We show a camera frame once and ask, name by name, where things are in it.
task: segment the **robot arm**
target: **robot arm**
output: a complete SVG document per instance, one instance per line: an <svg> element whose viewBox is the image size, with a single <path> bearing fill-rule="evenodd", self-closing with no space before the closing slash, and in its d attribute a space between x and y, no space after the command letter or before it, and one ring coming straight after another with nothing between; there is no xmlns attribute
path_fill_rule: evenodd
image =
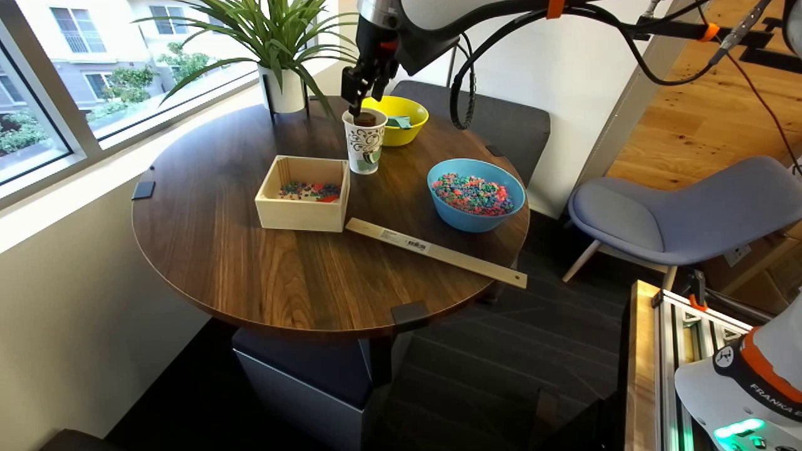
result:
<svg viewBox="0 0 802 451"><path fill-rule="evenodd" d="M481 21L517 14L541 14L537 19L582 14L590 2L591 0L359 0L359 62L344 70L342 99L348 101L352 113L359 113L367 96L384 96L398 65L412 76L420 74L453 49L465 30ZM770 0L757 0L740 25L717 36L723 45L713 62L750 34L767 2ZM636 34L671 36L664 25L666 22L653 21L653 27L629 27ZM782 25L787 49L802 56L802 0L785 0Z"/></svg>

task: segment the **wooden ruler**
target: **wooden ruler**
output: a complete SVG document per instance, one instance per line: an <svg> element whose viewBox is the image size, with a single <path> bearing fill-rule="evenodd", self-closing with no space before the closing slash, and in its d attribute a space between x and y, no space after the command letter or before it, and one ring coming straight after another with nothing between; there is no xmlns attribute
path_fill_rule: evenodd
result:
<svg viewBox="0 0 802 451"><path fill-rule="evenodd" d="M421 254L427 258L435 258L435 262L441 262L441 263L471 270L471 273L481 273L486 279L495 279L495 282L502 282L502 283L510 283L517 288L527 288L527 273L521 273L521 270L512 270L506 265L496 265L491 262L481 262L470 254L457 254L452 248L445 248L445 247L437 247L437 244L428 244L428 240L421 240L421 238L391 230L391 228L381 228L381 227L361 220L361 218L348 218L347 230L353 230L359 237L368 237L381 244L391 244L397 248L406 248L412 254Z"/></svg>

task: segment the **white wall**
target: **white wall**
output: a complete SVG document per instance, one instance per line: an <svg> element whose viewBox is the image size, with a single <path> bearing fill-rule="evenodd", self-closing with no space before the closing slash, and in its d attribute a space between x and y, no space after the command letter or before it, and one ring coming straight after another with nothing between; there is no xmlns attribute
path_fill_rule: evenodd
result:
<svg viewBox="0 0 802 451"><path fill-rule="evenodd" d="M131 190L0 254L4 451L106 437L207 321L138 254Z"/></svg>
<svg viewBox="0 0 802 451"><path fill-rule="evenodd" d="M620 21L635 22L650 2L603 0L598 6L611 11ZM470 30L473 49L506 21L496 19ZM480 93L551 113L551 138L529 180L534 210L561 213L635 69L636 62L615 27L575 15L537 21L480 60ZM447 76L448 56L415 78L447 83Z"/></svg>

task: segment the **potted plant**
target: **potted plant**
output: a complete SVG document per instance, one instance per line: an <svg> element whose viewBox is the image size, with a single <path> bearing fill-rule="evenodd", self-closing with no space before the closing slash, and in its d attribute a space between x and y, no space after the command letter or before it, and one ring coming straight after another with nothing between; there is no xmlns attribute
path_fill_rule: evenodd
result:
<svg viewBox="0 0 802 451"><path fill-rule="evenodd" d="M328 15L324 0L180 0L197 15L187 19L193 30L180 49L199 36L214 34L237 41L247 49L247 57L224 57L180 78L170 93L197 83L212 70L237 62L255 62L263 70L273 113L301 110L307 89L333 116L317 78L307 70L309 60L342 60L353 62L353 41L342 34L342 25L353 25L344 19L352 14Z"/></svg>

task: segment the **dark carpet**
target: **dark carpet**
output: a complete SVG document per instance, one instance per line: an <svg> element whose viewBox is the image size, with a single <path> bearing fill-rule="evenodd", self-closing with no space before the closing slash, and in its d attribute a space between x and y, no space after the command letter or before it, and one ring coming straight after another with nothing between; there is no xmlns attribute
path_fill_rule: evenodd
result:
<svg viewBox="0 0 802 451"><path fill-rule="evenodd" d="M502 288L495 303L416 331L367 450L599 450L599 437L621 433L629 285L659 275L598 257L561 283L588 244L534 215L520 258L529 288ZM212 321L108 442L124 451L327 450L255 402L230 336L233 326Z"/></svg>

